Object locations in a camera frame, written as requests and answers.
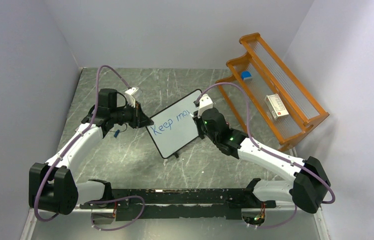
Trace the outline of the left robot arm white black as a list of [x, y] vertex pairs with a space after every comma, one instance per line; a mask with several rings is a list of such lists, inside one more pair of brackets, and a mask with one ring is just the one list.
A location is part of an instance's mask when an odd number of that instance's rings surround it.
[[141, 108], [140, 94], [138, 87], [124, 93], [111, 88], [98, 92], [96, 103], [69, 142], [45, 163], [34, 163], [30, 168], [28, 204], [31, 208], [68, 215], [77, 205], [93, 203], [106, 208], [112, 204], [110, 182], [92, 179], [76, 183], [72, 171], [78, 169], [86, 155], [115, 125], [138, 129], [154, 123]]

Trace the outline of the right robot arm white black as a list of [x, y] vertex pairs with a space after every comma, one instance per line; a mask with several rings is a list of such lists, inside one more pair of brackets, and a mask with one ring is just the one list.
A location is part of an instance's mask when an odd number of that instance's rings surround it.
[[224, 116], [215, 108], [192, 114], [199, 137], [207, 137], [216, 148], [227, 156], [260, 165], [282, 178], [282, 181], [259, 180], [244, 194], [250, 207], [261, 202], [283, 201], [295, 204], [299, 209], [315, 214], [331, 193], [331, 183], [315, 157], [294, 157], [261, 144], [247, 133], [230, 128]]

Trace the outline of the white board black frame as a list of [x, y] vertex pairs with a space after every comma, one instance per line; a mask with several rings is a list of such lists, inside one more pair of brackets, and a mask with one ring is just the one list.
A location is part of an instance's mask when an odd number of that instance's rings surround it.
[[193, 113], [194, 101], [202, 93], [196, 89], [151, 117], [153, 124], [146, 129], [160, 156], [167, 159], [198, 137]]

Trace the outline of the blue marker cap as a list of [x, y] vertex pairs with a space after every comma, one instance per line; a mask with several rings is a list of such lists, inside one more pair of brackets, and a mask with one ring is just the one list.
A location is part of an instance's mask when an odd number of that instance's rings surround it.
[[114, 132], [114, 135], [113, 135], [113, 136], [114, 136], [115, 138], [117, 138], [117, 136], [119, 135], [119, 133], [120, 133], [120, 130], [117, 130], [117, 131]]

